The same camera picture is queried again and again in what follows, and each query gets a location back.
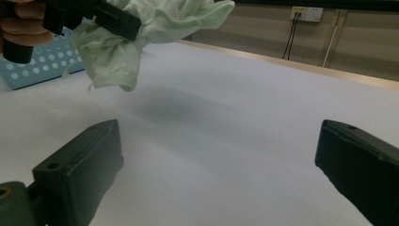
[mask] white cloth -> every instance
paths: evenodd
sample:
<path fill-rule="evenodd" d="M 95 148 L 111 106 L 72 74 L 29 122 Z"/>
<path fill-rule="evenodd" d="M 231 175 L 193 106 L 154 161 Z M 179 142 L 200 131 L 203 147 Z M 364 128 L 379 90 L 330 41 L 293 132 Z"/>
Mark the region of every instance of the white cloth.
<path fill-rule="evenodd" d="M 71 46 L 82 58 L 95 88 L 119 85 L 134 90 L 140 55 L 148 43 L 180 40 L 199 29 L 218 28 L 234 7 L 233 1 L 213 0 L 108 0 L 137 16 L 142 26 L 131 41 L 94 22 L 79 25 Z"/>

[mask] human hand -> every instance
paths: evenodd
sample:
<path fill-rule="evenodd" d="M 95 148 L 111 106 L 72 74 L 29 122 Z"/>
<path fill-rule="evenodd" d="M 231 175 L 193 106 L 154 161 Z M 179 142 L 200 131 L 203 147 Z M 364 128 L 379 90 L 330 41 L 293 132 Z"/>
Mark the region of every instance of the human hand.
<path fill-rule="evenodd" d="M 53 34 L 43 28 L 45 5 L 33 0 L 9 0 L 16 3 L 15 13 L 20 18 L 5 18 L 5 0 L 0 5 L 0 53 L 3 53 L 4 39 L 26 45 L 42 45 L 53 39 Z"/>

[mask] black tool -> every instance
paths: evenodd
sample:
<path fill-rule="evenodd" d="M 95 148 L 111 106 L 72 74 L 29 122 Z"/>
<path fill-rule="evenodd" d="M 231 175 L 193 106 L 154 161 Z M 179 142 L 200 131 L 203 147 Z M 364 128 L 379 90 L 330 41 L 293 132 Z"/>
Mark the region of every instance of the black tool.
<path fill-rule="evenodd" d="M 96 24 L 128 40 L 135 40 L 141 27 L 141 22 L 136 16 L 105 0 L 36 0 L 36 2 L 46 5 L 43 27 L 57 35 L 62 34 L 64 26 L 74 30 L 82 23 L 83 18 L 91 20 L 95 17 Z M 16 44 L 7 49 L 5 46 L 4 56 L 13 56 L 7 59 L 22 64 L 29 63 L 31 58 L 28 50 Z"/>
<path fill-rule="evenodd" d="M 315 163 L 373 225 L 399 226 L 399 149 L 355 126 L 324 121 Z"/>
<path fill-rule="evenodd" d="M 6 2 L 7 6 L 7 17 L 8 18 L 18 18 L 15 13 L 15 3 Z M 4 40 L 3 43 L 3 57 L 11 62 L 27 64 L 30 62 L 33 53 L 33 46 L 24 46 L 16 44 L 9 40 Z"/>
<path fill-rule="evenodd" d="M 118 122 L 95 124 L 33 168 L 28 188 L 0 184 L 0 225 L 88 226 L 122 164 Z"/>

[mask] finger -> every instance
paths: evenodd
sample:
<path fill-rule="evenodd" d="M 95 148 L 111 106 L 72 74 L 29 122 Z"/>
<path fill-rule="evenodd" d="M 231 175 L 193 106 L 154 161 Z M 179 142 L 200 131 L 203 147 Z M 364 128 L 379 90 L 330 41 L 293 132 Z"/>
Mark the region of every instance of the finger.
<path fill-rule="evenodd" d="M 21 44 L 25 46 L 35 46 L 35 45 L 43 45 L 53 40 L 53 33 L 50 31 L 31 36 L 31 35 L 14 35 L 5 33 L 4 39 L 14 42 L 16 44 Z"/>
<path fill-rule="evenodd" d="M 0 23 L 0 27 L 14 35 L 39 35 L 47 32 L 42 20 L 6 18 Z"/>
<path fill-rule="evenodd" d="M 44 4 L 29 2 L 23 4 L 17 4 L 15 7 L 15 12 L 21 18 L 25 19 L 38 19 L 42 20 L 44 18 L 44 11 L 46 6 Z"/>

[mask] blue pegboard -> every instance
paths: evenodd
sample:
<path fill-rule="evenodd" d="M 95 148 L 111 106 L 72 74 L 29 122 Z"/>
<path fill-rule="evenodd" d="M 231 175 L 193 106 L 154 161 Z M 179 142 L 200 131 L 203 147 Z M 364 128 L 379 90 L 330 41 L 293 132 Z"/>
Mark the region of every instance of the blue pegboard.
<path fill-rule="evenodd" d="M 69 73 L 82 71 L 81 59 L 76 58 L 70 48 L 71 33 L 70 29 L 64 28 L 62 35 L 54 36 L 51 43 L 36 46 L 29 64 L 16 64 L 1 57 L 0 76 L 10 89 L 20 89 L 60 77 L 65 68 L 73 63 Z"/>

